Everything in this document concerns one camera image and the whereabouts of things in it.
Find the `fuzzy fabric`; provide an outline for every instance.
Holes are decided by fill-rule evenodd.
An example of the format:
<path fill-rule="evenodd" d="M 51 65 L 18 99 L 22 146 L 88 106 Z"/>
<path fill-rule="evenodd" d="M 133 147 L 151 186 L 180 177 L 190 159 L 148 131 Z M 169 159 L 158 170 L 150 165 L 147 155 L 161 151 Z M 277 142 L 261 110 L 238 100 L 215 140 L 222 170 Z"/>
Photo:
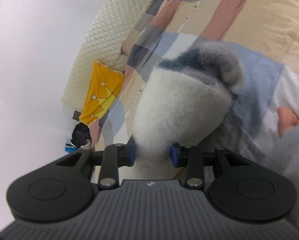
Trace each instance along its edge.
<path fill-rule="evenodd" d="M 221 42 L 201 43 L 154 67 L 139 101 L 133 136 L 143 178 L 170 179 L 171 145 L 197 145 L 214 131 L 243 86 L 243 69 Z"/>

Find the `cream quilted cushion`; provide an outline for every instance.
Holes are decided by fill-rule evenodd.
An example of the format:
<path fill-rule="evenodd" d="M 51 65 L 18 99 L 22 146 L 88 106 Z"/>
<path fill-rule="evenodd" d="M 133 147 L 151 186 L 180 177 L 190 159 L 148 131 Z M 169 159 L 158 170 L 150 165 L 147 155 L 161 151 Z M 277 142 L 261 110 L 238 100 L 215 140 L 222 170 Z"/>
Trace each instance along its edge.
<path fill-rule="evenodd" d="M 68 79 L 62 102 L 81 111 L 95 60 L 123 71 L 128 57 L 121 54 L 123 41 L 152 0 L 107 0 L 82 44 Z"/>

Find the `white logo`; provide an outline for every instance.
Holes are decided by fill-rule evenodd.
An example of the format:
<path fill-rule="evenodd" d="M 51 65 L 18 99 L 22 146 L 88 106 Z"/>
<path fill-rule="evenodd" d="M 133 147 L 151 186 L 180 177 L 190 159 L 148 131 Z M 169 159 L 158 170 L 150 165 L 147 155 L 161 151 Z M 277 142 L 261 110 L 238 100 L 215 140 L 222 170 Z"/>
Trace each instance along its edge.
<path fill-rule="evenodd" d="M 152 187 L 152 186 L 155 186 L 156 183 L 151 181 L 151 182 L 146 183 L 146 185 L 149 186 L 149 187 Z"/>

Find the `bed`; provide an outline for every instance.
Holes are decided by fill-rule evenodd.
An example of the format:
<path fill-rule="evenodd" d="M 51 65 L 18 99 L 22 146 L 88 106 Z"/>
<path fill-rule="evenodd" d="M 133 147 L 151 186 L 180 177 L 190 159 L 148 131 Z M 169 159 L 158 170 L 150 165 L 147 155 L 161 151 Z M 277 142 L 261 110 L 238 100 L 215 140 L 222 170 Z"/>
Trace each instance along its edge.
<path fill-rule="evenodd" d="M 120 59 L 122 65 L 126 62 L 125 81 L 109 111 L 89 125 L 95 148 L 129 140 L 137 105 L 153 66 L 176 57 L 195 43 L 218 40 L 243 64 L 245 83 L 223 123 L 199 146 L 203 150 L 223 146 L 260 162 L 278 139 L 277 108 L 286 106 L 299 116 L 299 0 L 146 3 L 144 13 L 134 19 L 134 27 L 117 41 L 119 52 L 114 61 Z M 122 44 L 124 54 L 120 54 Z M 77 60 L 86 51 L 83 45 Z M 103 54 L 93 60 L 108 61 L 104 57 Z M 67 104 L 79 111 L 86 93 L 75 97 Z"/>

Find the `gray clothing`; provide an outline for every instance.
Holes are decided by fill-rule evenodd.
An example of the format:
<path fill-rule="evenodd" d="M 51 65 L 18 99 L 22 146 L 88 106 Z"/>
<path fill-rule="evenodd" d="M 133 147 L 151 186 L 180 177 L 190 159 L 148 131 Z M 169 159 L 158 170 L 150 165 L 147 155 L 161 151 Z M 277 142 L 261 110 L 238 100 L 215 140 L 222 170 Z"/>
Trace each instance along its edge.
<path fill-rule="evenodd" d="M 297 201 L 288 219 L 299 228 L 299 125 L 282 136 L 262 164 L 295 185 Z"/>

